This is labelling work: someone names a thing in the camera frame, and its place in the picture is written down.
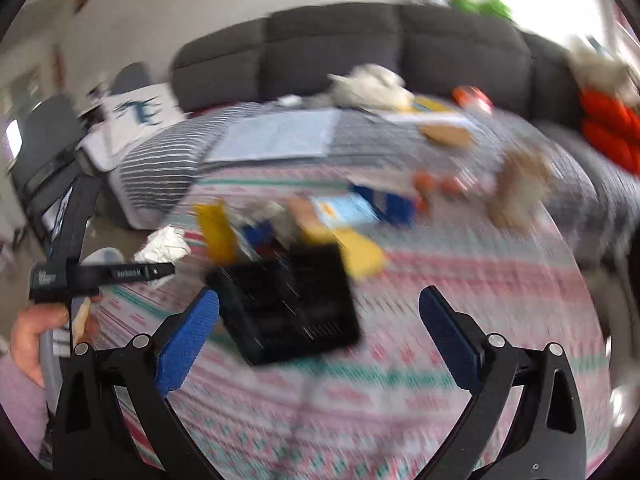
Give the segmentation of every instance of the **black container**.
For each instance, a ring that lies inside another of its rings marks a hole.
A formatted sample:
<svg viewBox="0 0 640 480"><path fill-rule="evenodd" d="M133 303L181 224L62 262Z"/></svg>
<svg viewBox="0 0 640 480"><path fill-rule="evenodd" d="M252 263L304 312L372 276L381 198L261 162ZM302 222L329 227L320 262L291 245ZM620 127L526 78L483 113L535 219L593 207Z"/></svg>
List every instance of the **black container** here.
<svg viewBox="0 0 640 480"><path fill-rule="evenodd" d="M360 338L337 245L223 267L206 282L217 292L220 316L249 364L319 354Z"/></svg>

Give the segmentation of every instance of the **sofa back cushion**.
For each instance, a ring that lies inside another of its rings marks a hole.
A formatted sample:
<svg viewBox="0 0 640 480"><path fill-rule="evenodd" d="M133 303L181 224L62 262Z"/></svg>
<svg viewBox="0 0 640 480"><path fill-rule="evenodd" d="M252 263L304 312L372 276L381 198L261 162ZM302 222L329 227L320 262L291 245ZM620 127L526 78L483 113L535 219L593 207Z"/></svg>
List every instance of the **sofa back cushion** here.
<svg viewBox="0 0 640 480"><path fill-rule="evenodd" d="M346 3L298 7L272 14L260 74L260 97L313 95L327 89L328 74L346 75L363 63L399 72L396 6Z"/></svg>
<svg viewBox="0 0 640 480"><path fill-rule="evenodd" d="M566 50L535 34L523 33L522 37L533 60L531 120L580 129L579 88L567 65Z"/></svg>
<svg viewBox="0 0 640 480"><path fill-rule="evenodd" d="M402 76L412 92L450 97L481 89L495 106L529 117L531 57L505 20L437 6L401 6Z"/></svg>
<svg viewBox="0 0 640 480"><path fill-rule="evenodd" d="M185 112L258 100L265 19L239 23L185 44L172 63L172 86Z"/></svg>

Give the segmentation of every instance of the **table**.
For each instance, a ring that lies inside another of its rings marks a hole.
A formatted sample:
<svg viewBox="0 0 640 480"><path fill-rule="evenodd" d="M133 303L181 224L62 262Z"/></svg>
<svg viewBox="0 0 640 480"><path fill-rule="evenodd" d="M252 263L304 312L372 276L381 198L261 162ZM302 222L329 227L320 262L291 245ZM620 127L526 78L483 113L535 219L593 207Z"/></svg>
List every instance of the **table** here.
<svg viewBox="0 0 640 480"><path fill-rule="evenodd" d="M231 204L280 200L297 192L346 189L348 168L229 168L205 176L167 219L187 230L193 253L158 290L144 284L104 291L100 348L153 332L202 286L210 266L192 206L214 197ZM454 309L515 346L561 343L580 394L588 471L606 455L609 375L602 334L572 253L546 211L527 235L501 232L481 200L436 200L412 229L362 231L388 257L385 270L353 285L364 338L355 348L251 368L217 326L183 387L169 400L200 449L227 479L413 479L440 446L468 401L454 384L418 314L420 291L436 285ZM506 436L519 392L481 459ZM158 464L121 397L145 460Z"/></svg>

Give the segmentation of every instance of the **silver screw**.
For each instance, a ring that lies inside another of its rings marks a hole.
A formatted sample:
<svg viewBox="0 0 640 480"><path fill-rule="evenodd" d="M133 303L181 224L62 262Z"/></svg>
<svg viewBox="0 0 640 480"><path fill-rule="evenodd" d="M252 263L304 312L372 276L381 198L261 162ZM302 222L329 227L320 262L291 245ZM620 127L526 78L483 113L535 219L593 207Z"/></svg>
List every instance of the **silver screw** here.
<svg viewBox="0 0 640 480"><path fill-rule="evenodd" d="M496 348L502 348L504 346L504 338L500 334L491 334L488 337L489 344Z"/></svg>
<svg viewBox="0 0 640 480"><path fill-rule="evenodd" d="M549 351L553 354L553 355L562 355L562 347L558 344L558 343L551 343L549 345Z"/></svg>
<svg viewBox="0 0 640 480"><path fill-rule="evenodd" d="M76 355L84 355L87 353L88 350L89 350L89 345L87 343L80 343L79 345L76 345L74 352Z"/></svg>
<svg viewBox="0 0 640 480"><path fill-rule="evenodd" d="M144 348L149 344L149 336L145 334L140 334L133 338L133 346L136 348Z"/></svg>

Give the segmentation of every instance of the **gray sofa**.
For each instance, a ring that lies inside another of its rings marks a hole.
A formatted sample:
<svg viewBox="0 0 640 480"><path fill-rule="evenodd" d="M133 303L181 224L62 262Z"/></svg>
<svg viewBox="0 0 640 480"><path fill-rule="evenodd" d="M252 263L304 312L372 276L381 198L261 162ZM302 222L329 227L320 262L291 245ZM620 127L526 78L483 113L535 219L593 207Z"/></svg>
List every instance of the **gray sofa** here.
<svg viewBox="0 0 640 480"><path fill-rule="evenodd" d="M415 93L449 98L458 85L477 86L504 110L496 128L523 128L514 118L524 118L581 167L573 177L581 182L548 205L577 259L595 263L626 250L640 217L640 181L579 133L582 109L565 50L509 22L436 6L299 7L186 44L172 63L172 85L192 111L316 94L328 87L328 73L366 62L399 73Z"/></svg>

